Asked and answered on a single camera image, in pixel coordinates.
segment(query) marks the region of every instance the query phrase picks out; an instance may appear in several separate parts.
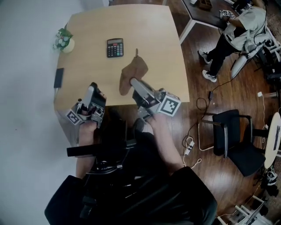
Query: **white shirt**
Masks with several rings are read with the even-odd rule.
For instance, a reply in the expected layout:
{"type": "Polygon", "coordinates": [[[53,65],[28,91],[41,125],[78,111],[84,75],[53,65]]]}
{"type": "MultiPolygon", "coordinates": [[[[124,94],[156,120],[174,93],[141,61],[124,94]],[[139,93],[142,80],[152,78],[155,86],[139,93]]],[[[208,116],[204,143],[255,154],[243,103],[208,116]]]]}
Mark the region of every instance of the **white shirt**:
{"type": "Polygon", "coordinates": [[[235,38],[233,32],[236,27],[232,24],[229,24],[223,32],[225,39],[237,50],[244,50],[245,42],[249,39],[253,39],[256,34],[259,34],[263,31],[263,27],[266,25],[266,13],[267,12],[260,7],[253,7],[245,10],[237,18],[245,27],[246,32],[235,38]]]}

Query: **sleeve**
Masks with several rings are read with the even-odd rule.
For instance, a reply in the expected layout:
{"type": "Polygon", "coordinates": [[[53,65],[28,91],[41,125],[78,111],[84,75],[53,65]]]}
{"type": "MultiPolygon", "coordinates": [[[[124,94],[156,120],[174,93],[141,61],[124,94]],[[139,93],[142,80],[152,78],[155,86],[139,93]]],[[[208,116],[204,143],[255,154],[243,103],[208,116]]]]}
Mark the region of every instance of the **sleeve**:
{"type": "Polygon", "coordinates": [[[50,225],[81,224],[83,194],[83,180],[68,176],[45,209],[50,225]]]}
{"type": "Polygon", "coordinates": [[[171,179],[173,185],[180,189],[188,205],[192,206],[190,210],[193,220],[199,224],[212,224],[216,216],[217,202],[193,170],[190,167],[181,168],[171,179]]]}
{"type": "Polygon", "coordinates": [[[246,30],[254,30],[256,27],[256,14],[253,10],[247,10],[238,16],[239,21],[246,30]]]}

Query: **small potted plant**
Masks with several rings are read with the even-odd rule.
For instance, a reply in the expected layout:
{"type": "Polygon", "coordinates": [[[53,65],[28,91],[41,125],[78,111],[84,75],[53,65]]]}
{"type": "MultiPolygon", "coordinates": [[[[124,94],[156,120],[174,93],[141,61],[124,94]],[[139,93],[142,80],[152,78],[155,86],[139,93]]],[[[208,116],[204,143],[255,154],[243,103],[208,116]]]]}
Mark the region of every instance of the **small potted plant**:
{"type": "Polygon", "coordinates": [[[56,37],[53,45],[54,49],[59,49],[64,53],[69,53],[73,50],[75,42],[72,39],[73,35],[67,29],[59,29],[56,37]]]}

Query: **chair armrest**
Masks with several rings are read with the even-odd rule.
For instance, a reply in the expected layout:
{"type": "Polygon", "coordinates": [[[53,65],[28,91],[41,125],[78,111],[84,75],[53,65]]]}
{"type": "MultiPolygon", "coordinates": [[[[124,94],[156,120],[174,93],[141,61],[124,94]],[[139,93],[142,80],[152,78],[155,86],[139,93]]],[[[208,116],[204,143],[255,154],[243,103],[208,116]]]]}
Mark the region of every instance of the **chair armrest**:
{"type": "Polygon", "coordinates": [[[240,118],[247,118],[248,119],[249,124],[250,124],[250,132],[251,132],[251,134],[250,134],[250,138],[251,138],[250,142],[252,143],[252,140],[253,140],[253,121],[252,121],[252,117],[251,116],[246,116],[246,115],[239,115],[238,117],[240,117],[240,118]]]}
{"type": "Polygon", "coordinates": [[[213,124],[216,126],[219,126],[221,128],[223,128],[223,134],[224,134],[224,158],[227,158],[227,153],[228,153],[228,131],[227,131],[227,125],[224,123],[219,123],[219,122],[213,122],[213,121],[209,121],[209,120],[201,120],[200,122],[202,123],[209,123],[209,124],[213,124]]]}

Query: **hand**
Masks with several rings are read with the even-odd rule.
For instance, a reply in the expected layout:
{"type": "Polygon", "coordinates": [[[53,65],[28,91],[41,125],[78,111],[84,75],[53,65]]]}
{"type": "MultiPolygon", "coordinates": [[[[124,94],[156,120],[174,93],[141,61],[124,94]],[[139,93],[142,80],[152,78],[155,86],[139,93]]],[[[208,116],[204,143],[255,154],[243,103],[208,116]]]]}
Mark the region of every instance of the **hand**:
{"type": "Polygon", "coordinates": [[[229,18],[230,18],[229,16],[223,16],[222,20],[224,20],[225,22],[228,22],[229,18]]]}
{"type": "Polygon", "coordinates": [[[97,123],[87,121],[80,125],[79,129],[79,146],[92,145],[94,143],[94,131],[97,128],[97,123]]]}
{"type": "Polygon", "coordinates": [[[166,115],[163,113],[157,113],[147,119],[147,122],[151,125],[153,129],[159,125],[164,125],[167,123],[166,115]]]}

